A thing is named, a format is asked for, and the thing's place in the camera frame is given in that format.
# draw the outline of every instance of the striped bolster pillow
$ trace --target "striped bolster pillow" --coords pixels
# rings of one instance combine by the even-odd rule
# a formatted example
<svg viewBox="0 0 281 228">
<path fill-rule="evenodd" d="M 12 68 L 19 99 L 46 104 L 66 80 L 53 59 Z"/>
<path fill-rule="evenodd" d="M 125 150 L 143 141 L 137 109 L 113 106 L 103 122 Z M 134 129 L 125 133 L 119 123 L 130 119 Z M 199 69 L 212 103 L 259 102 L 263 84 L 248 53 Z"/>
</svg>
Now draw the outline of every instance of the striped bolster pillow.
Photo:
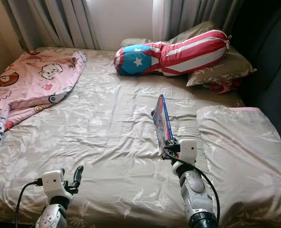
<svg viewBox="0 0 281 228">
<path fill-rule="evenodd" d="M 210 66 L 221 61 L 228 49 L 229 38 L 215 29 L 181 43 L 166 44 L 159 61 L 161 72 L 176 76 Z"/>
</svg>

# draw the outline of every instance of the pink blanket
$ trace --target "pink blanket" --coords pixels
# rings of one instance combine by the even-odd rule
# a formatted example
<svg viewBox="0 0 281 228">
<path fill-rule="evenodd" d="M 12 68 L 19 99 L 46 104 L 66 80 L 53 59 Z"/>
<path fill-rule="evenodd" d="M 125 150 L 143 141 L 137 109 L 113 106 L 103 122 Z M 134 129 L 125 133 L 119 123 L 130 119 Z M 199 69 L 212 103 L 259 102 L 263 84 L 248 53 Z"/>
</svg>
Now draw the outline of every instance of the pink blanket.
<svg viewBox="0 0 281 228">
<path fill-rule="evenodd" d="M 26 52 L 0 76 L 0 140 L 3 132 L 61 101 L 85 66 L 77 51 L 63 56 L 51 51 Z"/>
</svg>

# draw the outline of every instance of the black cable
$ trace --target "black cable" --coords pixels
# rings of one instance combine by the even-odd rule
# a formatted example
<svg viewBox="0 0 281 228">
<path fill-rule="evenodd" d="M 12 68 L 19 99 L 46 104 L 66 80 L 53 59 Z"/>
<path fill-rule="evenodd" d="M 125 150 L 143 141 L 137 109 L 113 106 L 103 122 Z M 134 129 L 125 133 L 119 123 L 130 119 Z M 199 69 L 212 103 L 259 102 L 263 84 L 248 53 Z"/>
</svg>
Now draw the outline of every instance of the black cable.
<svg viewBox="0 0 281 228">
<path fill-rule="evenodd" d="M 174 156 L 172 156 L 171 154 L 169 154 L 168 152 L 166 152 L 165 150 L 163 150 L 163 152 L 168 155 L 170 158 L 180 162 L 180 163 L 183 163 L 185 165 L 188 165 L 190 166 L 192 169 L 196 170 L 197 172 L 199 172 L 200 175 L 202 175 L 205 180 L 208 182 L 208 184 L 210 185 L 214 195 L 215 195 L 215 200 L 216 200 L 216 220 L 217 220 L 217 223 L 219 224 L 220 222 L 220 201 L 219 201 L 219 198 L 218 198 L 218 194 L 215 190 L 215 187 L 213 186 L 213 184 L 211 183 L 211 181 L 209 180 L 209 178 L 200 170 L 198 169 L 197 167 L 195 167 L 194 165 L 191 165 L 190 163 L 188 162 L 185 162 L 183 160 L 180 160 L 178 158 L 175 158 Z"/>
<path fill-rule="evenodd" d="M 21 197 L 22 197 L 23 191 L 26 189 L 27 186 L 32 185 L 32 184 L 37 184 L 37 181 L 31 182 L 29 184 L 26 184 L 22 188 L 22 190 L 20 192 L 20 195 L 19 195 L 19 198 L 18 198 L 18 202 L 17 202 L 17 206 L 16 206 L 16 210 L 15 210 L 15 227 L 16 228 L 18 228 L 18 212 L 19 212 L 19 205 L 20 205 L 20 201 L 21 201 Z"/>
</svg>

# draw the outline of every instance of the bed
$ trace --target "bed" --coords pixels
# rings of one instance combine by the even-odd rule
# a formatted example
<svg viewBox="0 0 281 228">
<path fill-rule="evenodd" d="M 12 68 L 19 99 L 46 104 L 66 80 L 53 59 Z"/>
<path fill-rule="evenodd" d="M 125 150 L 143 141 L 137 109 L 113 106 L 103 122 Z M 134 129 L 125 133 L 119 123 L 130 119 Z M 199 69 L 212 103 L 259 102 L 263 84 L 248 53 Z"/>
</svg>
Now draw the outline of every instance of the bed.
<svg viewBox="0 0 281 228">
<path fill-rule="evenodd" d="M 76 50 L 47 49 L 66 55 Z M 60 168 L 72 180 L 83 165 L 83 182 L 69 209 L 70 226 L 184 226 L 178 177 L 159 155 L 150 113 L 163 94 L 174 136 L 198 139 L 196 111 L 207 105 L 243 106 L 239 95 L 188 88 L 185 76 L 120 76 L 112 64 L 114 52 L 84 52 L 86 67 L 71 94 L 4 134 L 0 221 L 13 221 L 22 185 Z M 198 147 L 197 165 L 207 172 L 200 141 Z M 33 223 L 45 203 L 42 187 L 29 187 L 19 220 Z"/>
<path fill-rule="evenodd" d="M 174 136 L 197 140 L 196 165 L 208 175 L 196 121 L 200 108 L 243 107 L 244 103 L 259 107 L 281 136 L 281 102 L 274 100 L 281 100 L 281 39 L 274 39 L 281 32 L 281 4 L 266 3 L 261 14 L 250 17 L 248 9 L 257 12 L 260 4 L 246 1 L 233 30 L 232 44 L 258 69 L 245 78 L 239 94 L 216 95 L 201 86 L 186 87 L 185 76 L 119 76 L 112 65 L 114 52 L 84 50 L 86 67 L 71 94 L 4 134 L 0 221 L 13 222 L 23 185 L 60 168 L 72 180 L 74 170 L 83 165 L 80 191 L 68 210 L 69 227 L 186 227 L 178 178 L 170 161 L 160 157 L 150 113 L 163 94 Z M 277 13 L 270 18 L 267 9 Z M 248 29 L 255 36 L 249 36 Z M 44 49 L 68 55 L 75 50 L 39 50 Z M 42 187 L 27 188 L 20 222 L 34 223 L 45 203 Z"/>
</svg>

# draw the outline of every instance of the white star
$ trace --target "white star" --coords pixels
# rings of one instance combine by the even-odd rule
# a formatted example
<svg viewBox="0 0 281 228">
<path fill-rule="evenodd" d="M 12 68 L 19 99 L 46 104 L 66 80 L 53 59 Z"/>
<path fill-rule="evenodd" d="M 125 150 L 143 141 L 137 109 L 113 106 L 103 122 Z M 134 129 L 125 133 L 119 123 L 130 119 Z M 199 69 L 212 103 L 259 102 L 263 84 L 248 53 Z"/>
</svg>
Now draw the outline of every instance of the white star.
<svg viewBox="0 0 281 228">
<path fill-rule="evenodd" d="M 134 63 L 135 63 L 136 66 L 138 67 L 139 65 L 142 65 L 141 61 L 142 61 L 141 58 L 136 58 L 136 60 L 134 61 Z"/>
</svg>

